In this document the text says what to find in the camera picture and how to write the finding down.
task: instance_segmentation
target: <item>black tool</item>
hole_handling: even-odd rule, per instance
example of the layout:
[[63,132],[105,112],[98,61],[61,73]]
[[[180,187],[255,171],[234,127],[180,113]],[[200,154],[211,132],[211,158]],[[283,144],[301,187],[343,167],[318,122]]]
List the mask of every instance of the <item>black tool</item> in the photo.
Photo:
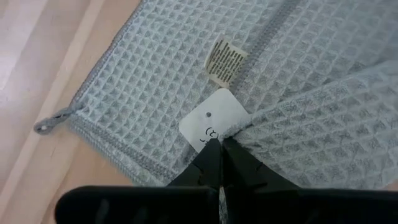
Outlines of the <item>black tool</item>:
[[398,193],[301,189],[234,139],[211,139],[166,187],[80,187],[55,209],[64,223],[398,223]]

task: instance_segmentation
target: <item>care label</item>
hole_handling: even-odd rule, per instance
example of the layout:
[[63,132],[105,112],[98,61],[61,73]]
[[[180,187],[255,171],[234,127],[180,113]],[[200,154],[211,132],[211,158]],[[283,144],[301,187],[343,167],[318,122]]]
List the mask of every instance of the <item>care label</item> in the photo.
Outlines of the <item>care label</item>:
[[232,93],[220,88],[180,121],[180,132],[200,152],[210,139],[222,141],[219,137],[228,128],[248,116]]
[[248,53],[233,46],[223,35],[219,35],[205,60],[206,72],[210,79],[221,87],[229,88]]

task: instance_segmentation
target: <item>wooden floor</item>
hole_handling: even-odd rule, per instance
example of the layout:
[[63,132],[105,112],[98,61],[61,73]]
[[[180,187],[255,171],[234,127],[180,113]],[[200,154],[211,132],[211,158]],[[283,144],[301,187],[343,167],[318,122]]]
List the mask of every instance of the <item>wooden floor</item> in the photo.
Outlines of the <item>wooden floor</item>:
[[0,0],[0,223],[54,223],[65,191],[129,185],[61,125],[35,121],[67,106],[139,0]]

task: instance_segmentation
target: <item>white paper tag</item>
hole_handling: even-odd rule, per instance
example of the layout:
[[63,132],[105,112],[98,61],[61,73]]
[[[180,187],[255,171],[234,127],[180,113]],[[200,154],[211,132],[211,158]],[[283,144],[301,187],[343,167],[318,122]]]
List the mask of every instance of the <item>white paper tag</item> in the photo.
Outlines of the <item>white paper tag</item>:
[[248,53],[219,35],[205,60],[206,72],[221,87],[229,88],[247,56]]
[[232,93],[220,88],[180,121],[180,132],[200,152],[210,139],[221,137],[228,128],[248,116]]

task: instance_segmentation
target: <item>hang tag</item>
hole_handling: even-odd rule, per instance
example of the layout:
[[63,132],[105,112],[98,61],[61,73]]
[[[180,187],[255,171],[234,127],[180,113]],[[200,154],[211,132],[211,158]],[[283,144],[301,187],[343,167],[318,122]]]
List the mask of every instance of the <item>hang tag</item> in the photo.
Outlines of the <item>hang tag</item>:
[[248,116],[232,93],[220,88],[180,121],[180,132],[200,152],[210,139],[220,138],[228,128]]
[[248,53],[219,35],[205,60],[206,72],[221,87],[229,88],[247,56]]

